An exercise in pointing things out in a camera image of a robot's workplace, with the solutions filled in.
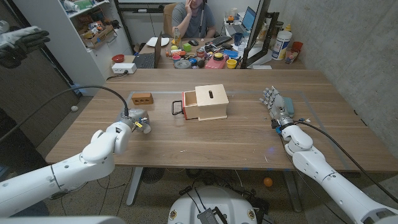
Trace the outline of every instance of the red bowl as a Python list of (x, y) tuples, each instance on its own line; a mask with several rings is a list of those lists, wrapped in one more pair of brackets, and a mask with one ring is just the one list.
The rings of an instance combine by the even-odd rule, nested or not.
[(124, 61), (124, 55), (115, 55), (112, 57), (112, 61), (120, 63)]

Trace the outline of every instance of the computer mouse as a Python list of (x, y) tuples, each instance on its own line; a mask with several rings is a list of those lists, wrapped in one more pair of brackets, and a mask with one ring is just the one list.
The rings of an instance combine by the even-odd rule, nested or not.
[(188, 41), (188, 44), (190, 44), (192, 46), (197, 46), (197, 45), (199, 45), (199, 42), (197, 40), (192, 39), (192, 40)]

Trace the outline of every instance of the gray t-shirt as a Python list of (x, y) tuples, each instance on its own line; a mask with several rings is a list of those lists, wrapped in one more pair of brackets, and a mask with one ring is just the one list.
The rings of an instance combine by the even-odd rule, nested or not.
[[(187, 16), (187, 11), (185, 10), (185, 4), (178, 3), (173, 10), (172, 26), (176, 27), (180, 25), (180, 23), (185, 19), (186, 16)], [(203, 14), (203, 22), (201, 27), (201, 33), (199, 36), (200, 19), (201, 19), (201, 6), (199, 6), (198, 15), (191, 17), (188, 29), (183, 37), (186, 38), (205, 37), (206, 28), (212, 27), (216, 24), (213, 17), (213, 13), (211, 13), (210, 7), (207, 4), (205, 4), (205, 12)]]

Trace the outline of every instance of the concrete floor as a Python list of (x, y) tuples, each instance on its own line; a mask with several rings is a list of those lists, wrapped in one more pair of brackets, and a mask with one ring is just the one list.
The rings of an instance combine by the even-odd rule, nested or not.
[[(46, 140), (37, 147), (41, 155), (45, 157), (49, 153), (90, 100), (91, 97), (82, 97), (78, 104), (79, 111), (68, 114)], [(212, 172), (229, 179), (233, 186), (240, 185), (236, 174), (231, 170), (212, 170)], [(166, 170), (163, 178), (157, 183), (141, 183), (135, 204), (128, 207), (126, 198), (129, 190), (128, 180), (131, 173), (131, 167), (116, 167), (110, 177), (100, 179), (99, 183), (106, 187), (108, 181), (110, 181), (108, 188), (121, 185), (120, 187), (106, 190), (100, 187), (97, 181), (91, 181), (77, 192), (67, 194), (63, 198), (56, 200), (45, 199), (44, 202), (48, 206), (51, 216), (62, 216), (65, 214), (68, 216), (112, 215), (119, 216), (126, 223), (167, 223), (170, 207), (179, 198), (178, 192), (193, 182), (182, 169)], [(238, 170), (238, 174), (246, 189), (254, 189), (257, 192), (257, 197), (263, 198), (270, 203), (269, 216), (275, 220), (275, 223), (342, 223), (311, 193), (297, 174), (295, 174), (297, 187), (304, 208), (302, 213), (295, 213), (292, 210), (282, 172)], [(274, 181), (272, 187), (264, 186), (262, 180), (265, 177), (270, 177)], [(398, 175), (373, 174), (373, 177), (380, 181), (388, 191), (398, 197)], [(319, 185), (308, 177), (304, 179), (338, 215), (346, 222), (351, 223), (349, 218)], [(387, 206), (398, 208), (391, 199), (375, 185), (372, 185), (370, 180), (363, 175), (360, 178), (349, 178), (349, 180), (374, 200)], [(199, 187), (203, 183), (198, 182), (195, 185)]]

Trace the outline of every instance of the table leg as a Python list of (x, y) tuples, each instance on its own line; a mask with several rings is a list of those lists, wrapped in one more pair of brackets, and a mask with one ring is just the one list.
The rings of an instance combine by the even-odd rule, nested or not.
[(130, 190), (129, 190), (129, 195), (127, 196), (127, 205), (133, 205), (137, 191), (138, 191), (138, 186), (141, 180), (141, 174), (142, 174), (143, 167), (135, 167), (134, 168), (134, 173), (132, 174), (131, 177), (131, 185), (130, 185)]
[(294, 181), (294, 175), (292, 171), (283, 171), (284, 179), (289, 192), (290, 200), (292, 202), (293, 210), (295, 212), (302, 212), (302, 206), (300, 202), (299, 192), (297, 191), (296, 183)]

